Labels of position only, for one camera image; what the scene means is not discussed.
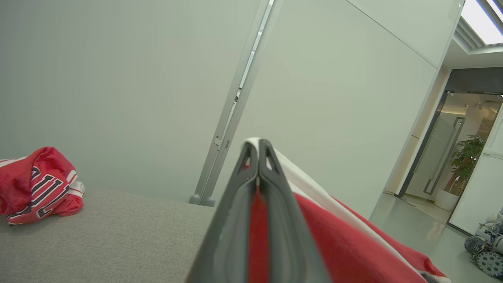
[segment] green plant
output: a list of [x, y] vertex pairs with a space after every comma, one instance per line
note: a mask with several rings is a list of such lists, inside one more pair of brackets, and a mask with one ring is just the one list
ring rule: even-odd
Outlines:
[[[469, 140], [460, 141], [458, 145], [461, 147], [460, 150], [454, 152], [452, 157], [454, 160], [451, 165], [455, 168], [451, 171], [454, 173], [453, 181], [444, 189], [455, 195], [461, 195], [463, 192], [468, 178], [470, 178], [471, 172], [477, 163], [477, 160], [482, 153], [485, 141], [476, 135], [469, 135]], [[452, 183], [459, 176], [458, 186], [453, 187]]]

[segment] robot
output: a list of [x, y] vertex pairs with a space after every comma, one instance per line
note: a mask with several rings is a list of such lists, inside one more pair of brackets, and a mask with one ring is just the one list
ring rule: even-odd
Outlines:
[[478, 268], [493, 277], [503, 277], [503, 208], [479, 223], [474, 236], [465, 241], [465, 249]]

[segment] jersey lettering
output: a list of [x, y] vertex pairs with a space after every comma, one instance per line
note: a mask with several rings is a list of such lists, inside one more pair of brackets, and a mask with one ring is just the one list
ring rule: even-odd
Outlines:
[[[40, 175], [40, 170], [37, 167], [32, 168], [32, 180], [35, 179], [37, 176]], [[21, 215], [25, 215], [28, 213], [31, 213], [32, 208], [38, 206], [47, 196], [49, 196], [55, 189], [57, 189], [59, 186], [61, 186], [63, 182], [57, 178], [54, 178], [54, 176], [51, 176], [49, 174], [46, 174], [42, 180], [40, 180], [38, 183], [33, 185], [32, 190], [31, 190], [31, 199], [32, 201], [28, 204], [28, 206], [17, 213], [11, 214], [10, 218], [14, 219], [17, 218]], [[46, 214], [50, 213], [52, 211], [52, 208], [47, 210], [51, 205], [55, 204], [58, 200], [60, 200], [62, 197], [64, 197], [68, 191], [70, 190], [70, 185], [67, 185], [65, 189], [57, 196], [55, 197], [50, 203], [47, 205], [41, 207], [40, 209], [37, 210], [37, 216], [39, 218], [44, 217]]]
[[36, 166], [32, 167], [32, 181], [33, 179], [37, 178], [40, 175], [40, 169], [38, 169]]

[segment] metal frame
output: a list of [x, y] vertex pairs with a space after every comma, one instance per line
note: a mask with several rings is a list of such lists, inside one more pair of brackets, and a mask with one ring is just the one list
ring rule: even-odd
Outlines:
[[[191, 196], [189, 203], [206, 206], [215, 205], [215, 200], [211, 195], [218, 180], [218, 176], [220, 175], [220, 171], [222, 170], [228, 149], [232, 144], [232, 139], [239, 120], [241, 119], [255, 77], [257, 76], [264, 50], [266, 49], [282, 4], [283, 0], [261, 0], [259, 4], [248, 34], [248, 40], [246, 41], [236, 73], [234, 74], [222, 114], [220, 115], [217, 129], [211, 141], [210, 150], [206, 156], [206, 161], [201, 176], [199, 177], [196, 191], [194, 195]], [[263, 26], [263, 30], [261, 30], [264, 17], [266, 17], [267, 21]], [[237, 102], [235, 101], [236, 94], [239, 94]]]

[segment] black lettering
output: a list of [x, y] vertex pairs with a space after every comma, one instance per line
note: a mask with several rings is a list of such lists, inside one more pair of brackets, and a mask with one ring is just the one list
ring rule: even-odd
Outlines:
[[51, 175], [45, 175], [45, 177], [40, 181], [38, 182], [37, 184], [35, 184], [32, 188], [32, 195], [37, 192], [41, 187], [43, 187], [45, 184], [47, 184], [47, 182], [49, 182], [50, 180], [54, 179], [54, 177], [52, 177]]
[[33, 179], [35, 179], [39, 175], [40, 175], [40, 169], [38, 169], [37, 167], [33, 166], [32, 167], [32, 181], [33, 181]]
[[23, 209], [23, 211], [21, 212], [18, 212], [18, 213], [13, 213], [11, 215], [9, 215], [9, 218], [16, 218], [18, 216], [21, 216], [21, 215], [25, 215], [25, 214], [28, 214], [31, 212], [31, 206], [27, 206], [25, 209]]
[[64, 191], [62, 191], [59, 196], [57, 196], [55, 199], [53, 199], [48, 205], [40, 208], [38, 211], [37, 211], [37, 215], [38, 215], [38, 218], [42, 218], [44, 217], [46, 214], [50, 213], [52, 211], [52, 208], [49, 209], [48, 211], [45, 211], [46, 208], [50, 207], [51, 205], [55, 204], [60, 198], [64, 197], [68, 191], [70, 191], [70, 185], [67, 185], [64, 189]]
[[32, 201], [31, 206], [37, 206], [39, 205], [52, 191], [54, 191], [57, 187], [59, 187], [63, 182], [61, 180], [56, 179], [54, 183], [52, 183], [52, 186], [50, 186], [48, 189], [46, 189], [41, 195], [38, 196], [38, 198], [34, 201]]

